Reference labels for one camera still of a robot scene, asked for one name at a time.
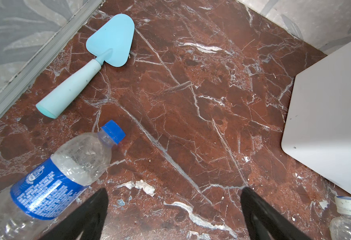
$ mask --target light blue trowel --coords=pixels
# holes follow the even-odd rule
[[[57,86],[37,103],[37,109],[49,118],[57,118],[101,69],[104,61],[114,67],[127,62],[133,41],[134,22],[117,14],[86,41],[87,50],[96,55],[84,67]]]

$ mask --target patterned wallpaper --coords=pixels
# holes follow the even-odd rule
[[[326,54],[351,41],[351,0],[236,0]]]
[[[0,0],[0,90],[86,0]]]

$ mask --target blue bottle cap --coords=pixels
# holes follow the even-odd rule
[[[107,122],[101,127],[111,139],[118,144],[126,136],[125,132],[113,120]]]

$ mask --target red marble tile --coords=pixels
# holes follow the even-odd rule
[[[94,58],[87,38],[118,13],[136,26],[128,62],[104,64],[59,118],[44,117],[35,104]],[[346,193],[280,147],[294,76],[323,57],[235,1],[107,1],[0,119],[0,190],[113,119],[126,137],[111,166],[59,219],[105,187],[103,239],[247,239],[249,186],[312,239],[330,239],[333,198]],[[131,180],[155,195],[119,187]]]

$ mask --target plastic bottle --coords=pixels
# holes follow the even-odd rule
[[[0,240],[33,239],[95,182],[110,164],[111,148],[125,137],[109,121],[84,133],[0,193]]]
[[[340,217],[330,222],[332,240],[351,240],[351,197],[335,197],[337,212]]]

